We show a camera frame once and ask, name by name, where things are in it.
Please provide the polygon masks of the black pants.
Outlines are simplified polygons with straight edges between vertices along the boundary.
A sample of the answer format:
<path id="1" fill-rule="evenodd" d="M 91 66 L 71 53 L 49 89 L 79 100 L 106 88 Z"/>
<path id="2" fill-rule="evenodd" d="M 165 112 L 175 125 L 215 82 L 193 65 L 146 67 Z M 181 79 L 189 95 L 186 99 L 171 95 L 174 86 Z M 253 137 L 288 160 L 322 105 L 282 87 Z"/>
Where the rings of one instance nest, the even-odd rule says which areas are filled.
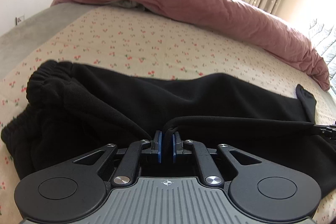
<path id="1" fill-rule="evenodd" d="M 317 135 L 314 96 L 295 98 L 216 73 L 194 80 L 130 77 L 90 65 L 46 61 L 31 75 L 28 105 L 1 138 L 18 176 L 106 144 L 126 147 L 157 131 L 205 145 L 226 143 L 335 189 L 335 145 Z"/>

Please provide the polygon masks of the cherry print bed sheet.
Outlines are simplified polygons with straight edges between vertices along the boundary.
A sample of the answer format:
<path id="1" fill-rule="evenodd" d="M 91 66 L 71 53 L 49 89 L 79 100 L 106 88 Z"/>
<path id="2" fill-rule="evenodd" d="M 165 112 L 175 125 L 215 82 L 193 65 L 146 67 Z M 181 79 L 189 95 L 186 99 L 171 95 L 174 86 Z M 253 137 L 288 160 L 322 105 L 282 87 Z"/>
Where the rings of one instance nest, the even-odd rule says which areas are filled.
<path id="1" fill-rule="evenodd" d="M 305 73 L 257 46 L 149 12 L 100 6 L 57 32 L 1 78 L 1 126 L 25 110 L 29 78 L 47 60 L 164 80 L 226 73 L 290 98 L 300 84 L 317 101 L 316 122 L 335 122 L 333 92 L 324 92 Z"/>

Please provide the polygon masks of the pink duvet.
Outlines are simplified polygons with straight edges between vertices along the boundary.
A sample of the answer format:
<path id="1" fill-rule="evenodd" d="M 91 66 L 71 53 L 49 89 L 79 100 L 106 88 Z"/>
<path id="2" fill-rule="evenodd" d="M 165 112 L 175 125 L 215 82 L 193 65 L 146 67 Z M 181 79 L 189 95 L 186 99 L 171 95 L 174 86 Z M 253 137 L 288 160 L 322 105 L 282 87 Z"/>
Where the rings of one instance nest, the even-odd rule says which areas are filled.
<path id="1" fill-rule="evenodd" d="M 53 0 L 105 5 L 120 0 Z M 329 70 L 311 41 L 286 21 L 243 1 L 234 0 L 128 0 L 167 18 L 220 32 L 254 44 L 284 63 L 306 73 L 322 90 L 329 90 Z"/>

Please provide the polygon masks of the grey mattress cover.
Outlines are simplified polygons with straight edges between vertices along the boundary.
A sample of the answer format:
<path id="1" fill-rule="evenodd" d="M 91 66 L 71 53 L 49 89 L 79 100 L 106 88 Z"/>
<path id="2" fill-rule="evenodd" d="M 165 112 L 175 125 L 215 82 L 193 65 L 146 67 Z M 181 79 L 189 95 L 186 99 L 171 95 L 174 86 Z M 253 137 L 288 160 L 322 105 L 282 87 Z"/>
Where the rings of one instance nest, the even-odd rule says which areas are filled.
<path id="1" fill-rule="evenodd" d="M 1 78 L 34 49 L 94 9 L 93 5 L 62 3 L 45 9 L 1 36 Z"/>

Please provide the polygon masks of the white wall socket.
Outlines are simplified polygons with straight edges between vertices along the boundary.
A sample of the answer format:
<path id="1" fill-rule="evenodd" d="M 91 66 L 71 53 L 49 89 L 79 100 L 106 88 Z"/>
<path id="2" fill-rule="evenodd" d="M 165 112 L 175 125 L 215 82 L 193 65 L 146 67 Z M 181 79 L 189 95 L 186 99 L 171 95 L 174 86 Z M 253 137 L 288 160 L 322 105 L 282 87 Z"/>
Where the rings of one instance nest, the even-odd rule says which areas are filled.
<path id="1" fill-rule="evenodd" d="M 24 15 L 17 16 L 15 18 L 15 25 L 17 26 L 17 25 L 21 24 L 24 20 L 25 20 L 25 16 Z"/>

